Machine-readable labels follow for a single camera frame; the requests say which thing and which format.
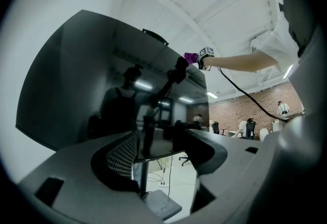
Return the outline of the black screen stand base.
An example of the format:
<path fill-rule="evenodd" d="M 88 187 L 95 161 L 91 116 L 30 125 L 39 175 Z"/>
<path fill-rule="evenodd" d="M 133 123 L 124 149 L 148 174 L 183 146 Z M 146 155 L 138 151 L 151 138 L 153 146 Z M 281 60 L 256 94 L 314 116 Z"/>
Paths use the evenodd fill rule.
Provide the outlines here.
<path fill-rule="evenodd" d="M 139 197 L 146 207 L 162 221 L 168 220 L 182 211 L 182 206 L 172 200 L 162 190 L 147 191 L 149 162 L 132 166 L 132 178 L 137 182 Z"/>

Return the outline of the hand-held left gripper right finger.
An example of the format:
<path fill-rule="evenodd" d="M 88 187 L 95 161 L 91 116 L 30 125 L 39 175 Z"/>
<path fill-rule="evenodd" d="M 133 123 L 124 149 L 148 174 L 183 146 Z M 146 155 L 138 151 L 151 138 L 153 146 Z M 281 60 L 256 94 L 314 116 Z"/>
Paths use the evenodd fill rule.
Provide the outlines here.
<path fill-rule="evenodd" d="M 323 29 L 290 80 L 305 114 L 264 141 L 190 131 L 199 177 L 185 224 L 323 224 Z"/>

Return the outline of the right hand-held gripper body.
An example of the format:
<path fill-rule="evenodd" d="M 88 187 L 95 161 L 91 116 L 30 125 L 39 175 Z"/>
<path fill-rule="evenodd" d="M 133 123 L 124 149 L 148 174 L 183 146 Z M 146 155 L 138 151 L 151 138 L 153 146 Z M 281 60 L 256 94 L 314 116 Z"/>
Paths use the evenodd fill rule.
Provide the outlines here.
<path fill-rule="evenodd" d="M 198 68 L 200 70 L 210 70 L 211 69 L 211 66 L 205 66 L 203 64 L 203 60 L 204 60 L 204 58 L 214 57 L 214 56 L 215 56 L 214 55 L 214 50 L 212 48 L 209 48 L 209 47 L 203 48 L 199 52 L 199 55 L 198 55 L 198 60 L 197 60 Z"/>

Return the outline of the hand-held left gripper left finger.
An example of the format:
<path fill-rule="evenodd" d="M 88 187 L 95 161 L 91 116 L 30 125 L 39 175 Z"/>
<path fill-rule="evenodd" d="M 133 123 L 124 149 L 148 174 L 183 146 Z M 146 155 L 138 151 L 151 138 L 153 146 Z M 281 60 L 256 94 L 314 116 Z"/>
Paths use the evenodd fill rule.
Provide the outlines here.
<path fill-rule="evenodd" d="M 163 224 L 135 192 L 115 191 L 91 169 L 94 153 L 135 136 L 132 132 L 66 146 L 31 171 L 18 188 L 47 220 L 56 224 Z M 48 178 L 63 181 L 51 206 L 37 198 Z"/>

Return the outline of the person's white shirt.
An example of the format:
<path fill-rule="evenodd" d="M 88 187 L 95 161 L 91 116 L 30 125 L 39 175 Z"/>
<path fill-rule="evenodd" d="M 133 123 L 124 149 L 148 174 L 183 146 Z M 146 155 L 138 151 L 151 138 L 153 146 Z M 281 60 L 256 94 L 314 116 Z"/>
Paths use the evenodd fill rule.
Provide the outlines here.
<path fill-rule="evenodd" d="M 283 71 L 299 60 L 298 46 L 288 33 L 281 0 L 192 0 L 189 12 L 208 31 L 220 57 L 252 54 L 274 58 Z"/>

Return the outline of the large black screen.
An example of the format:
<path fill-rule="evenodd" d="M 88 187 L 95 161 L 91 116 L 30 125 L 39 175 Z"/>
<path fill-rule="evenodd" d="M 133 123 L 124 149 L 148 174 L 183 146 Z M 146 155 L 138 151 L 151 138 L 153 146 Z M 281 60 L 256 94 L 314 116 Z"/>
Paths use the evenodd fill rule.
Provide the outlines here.
<path fill-rule="evenodd" d="M 133 26 L 82 10 L 47 40 L 19 96 L 16 128 L 57 151 L 132 131 L 137 162 L 184 150 L 209 123 L 204 74 Z M 202 124 L 193 118 L 202 114 Z"/>

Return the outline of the purple cloth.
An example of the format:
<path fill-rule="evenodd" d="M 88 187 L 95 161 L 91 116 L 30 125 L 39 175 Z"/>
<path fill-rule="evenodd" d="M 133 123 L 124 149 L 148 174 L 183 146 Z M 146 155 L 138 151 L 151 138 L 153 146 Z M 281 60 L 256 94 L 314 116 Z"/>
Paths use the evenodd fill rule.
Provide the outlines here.
<path fill-rule="evenodd" d="M 197 63 L 200 59 L 199 54 L 197 53 L 184 53 L 183 57 L 189 65 Z"/>

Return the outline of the person's right forearm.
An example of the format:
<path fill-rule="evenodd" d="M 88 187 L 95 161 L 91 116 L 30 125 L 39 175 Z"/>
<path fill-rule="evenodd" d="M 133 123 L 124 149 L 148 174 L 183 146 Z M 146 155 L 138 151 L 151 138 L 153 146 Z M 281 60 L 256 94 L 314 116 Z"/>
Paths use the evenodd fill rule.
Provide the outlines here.
<path fill-rule="evenodd" d="M 203 66 L 205 68 L 214 66 L 217 68 L 241 72 L 256 72 L 277 64 L 278 62 L 274 58 L 260 50 L 256 50 L 254 53 L 247 55 L 232 57 L 205 57 L 203 59 Z"/>

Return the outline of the black chest harness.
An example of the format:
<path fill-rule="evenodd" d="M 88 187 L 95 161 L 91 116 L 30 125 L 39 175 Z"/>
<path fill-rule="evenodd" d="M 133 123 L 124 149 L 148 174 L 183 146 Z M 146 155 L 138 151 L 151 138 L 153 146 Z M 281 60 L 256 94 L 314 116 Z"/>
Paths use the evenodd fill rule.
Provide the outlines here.
<path fill-rule="evenodd" d="M 298 46 L 297 56 L 301 57 L 316 29 L 314 13 L 306 0 L 283 0 L 280 9 L 289 24 L 288 33 Z"/>

